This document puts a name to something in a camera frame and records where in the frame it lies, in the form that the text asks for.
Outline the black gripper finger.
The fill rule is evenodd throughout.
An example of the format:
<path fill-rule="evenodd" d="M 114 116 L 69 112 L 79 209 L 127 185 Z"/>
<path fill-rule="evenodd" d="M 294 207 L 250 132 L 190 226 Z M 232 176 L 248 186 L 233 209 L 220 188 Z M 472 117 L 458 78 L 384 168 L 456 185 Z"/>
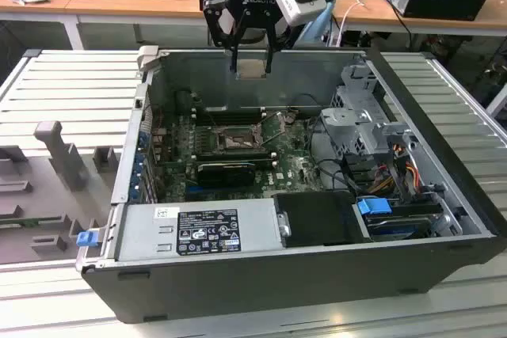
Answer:
<path fill-rule="evenodd" d="M 238 47 L 241 43 L 242 38 L 250 26 L 251 22 L 251 12 L 244 11 L 242 16 L 235 22 L 233 33 L 232 33 L 232 43 L 231 43 L 231 71 L 233 73 L 237 72 L 237 64 L 238 64 Z"/>
<path fill-rule="evenodd" d="M 273 19 L 271 17 L 266 18 L 265 31 L 268 37 L 265 73 L 270 74 L 272 70 L 273 56 L 276 49 L 276 29 L 275 23 L 273 22 Z"/>

